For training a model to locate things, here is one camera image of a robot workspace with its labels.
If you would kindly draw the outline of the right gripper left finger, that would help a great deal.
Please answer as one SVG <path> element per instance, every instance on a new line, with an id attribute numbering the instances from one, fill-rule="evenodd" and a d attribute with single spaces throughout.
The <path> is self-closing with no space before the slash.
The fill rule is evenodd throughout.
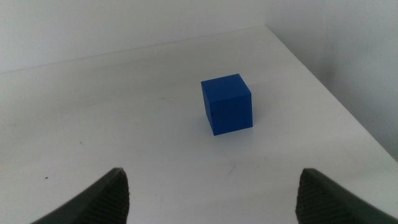
<path id="1" fill-rule="evenodd" d="M 125 224 L 128 213 L 127 175 L 122 168 L 113 168 L 76 197 L 35 222 Z"/>

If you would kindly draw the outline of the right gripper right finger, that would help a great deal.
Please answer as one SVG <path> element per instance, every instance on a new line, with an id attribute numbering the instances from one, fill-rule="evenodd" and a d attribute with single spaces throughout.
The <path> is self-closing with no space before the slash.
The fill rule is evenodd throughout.
<path id="1" fill-rule="evenodd" d="M 305 168 L 300 175 L 295 213 L 300 224 L 397 224 L 397 218 L 313 168 Z"/>

